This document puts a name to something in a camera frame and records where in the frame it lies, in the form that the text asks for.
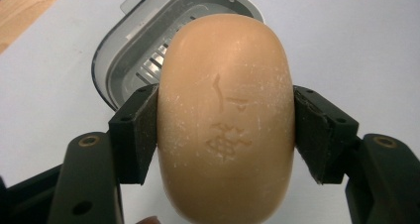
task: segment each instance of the wooden surface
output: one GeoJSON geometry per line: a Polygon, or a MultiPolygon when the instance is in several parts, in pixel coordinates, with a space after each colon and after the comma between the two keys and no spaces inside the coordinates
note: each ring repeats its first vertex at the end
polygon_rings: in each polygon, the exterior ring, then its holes
{"type": "Polygon", "coordinates": [[[55,0],[0,0],[0,54],[29,28],[55,0]]]}

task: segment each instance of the orange soap bar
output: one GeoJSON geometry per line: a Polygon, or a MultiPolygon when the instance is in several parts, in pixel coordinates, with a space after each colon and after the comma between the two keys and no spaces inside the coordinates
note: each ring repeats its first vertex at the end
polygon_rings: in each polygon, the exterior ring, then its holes
{"type": "Polygon", "coordinates": [[[167,50],[157,104],[166,195],[193,223],[261,223],[288,187],[293,89],[275,33],[239,15],[184,26],[167,50]]]}

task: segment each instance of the soap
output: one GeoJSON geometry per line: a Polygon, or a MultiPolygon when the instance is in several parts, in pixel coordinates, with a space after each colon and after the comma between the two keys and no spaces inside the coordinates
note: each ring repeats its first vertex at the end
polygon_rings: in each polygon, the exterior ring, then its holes
{"type": "Polygon", "coordinates": [[[284,49],[240,15],[196,19],[161,71],[157,151],[166,196],[192,223],[261,223],[289,184],[294,103],[284,49]]]}

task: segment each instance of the gray soap dish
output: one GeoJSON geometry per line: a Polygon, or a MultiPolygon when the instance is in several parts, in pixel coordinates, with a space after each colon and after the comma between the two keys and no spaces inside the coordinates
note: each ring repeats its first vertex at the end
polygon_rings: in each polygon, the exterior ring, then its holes
{"type": "Polygon", "coordinates": [[[103,39],[92,62],[96,89],[114,110],[138,88],[158,83],[170,40],[188,22],[219,13],[263,21],[248,0],[127,0],[122,10],[128,14],[103,39]]]}

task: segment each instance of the white table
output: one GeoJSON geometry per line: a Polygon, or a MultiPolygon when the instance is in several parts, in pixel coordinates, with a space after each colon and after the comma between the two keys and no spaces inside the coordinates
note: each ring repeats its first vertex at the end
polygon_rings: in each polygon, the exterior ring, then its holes
{"type": "MultiPolygon", "coordinates": [[[[74,137],[107,131],[97,46],[124,0],[57,0],[0,56],[0,174],[7,186],[60,164],[74,137]]],[[[283,42],[294,84],[312,88],[420,157],[420,0],[251,0],[283,42]]],[[[126,223],[185,223],[167,201],[158,159],[146,184],[123,185],[126,223]]],[[[266,223],[351,223],[345,185],[317,185],[296,152],[281,208],[266,223]]]]}

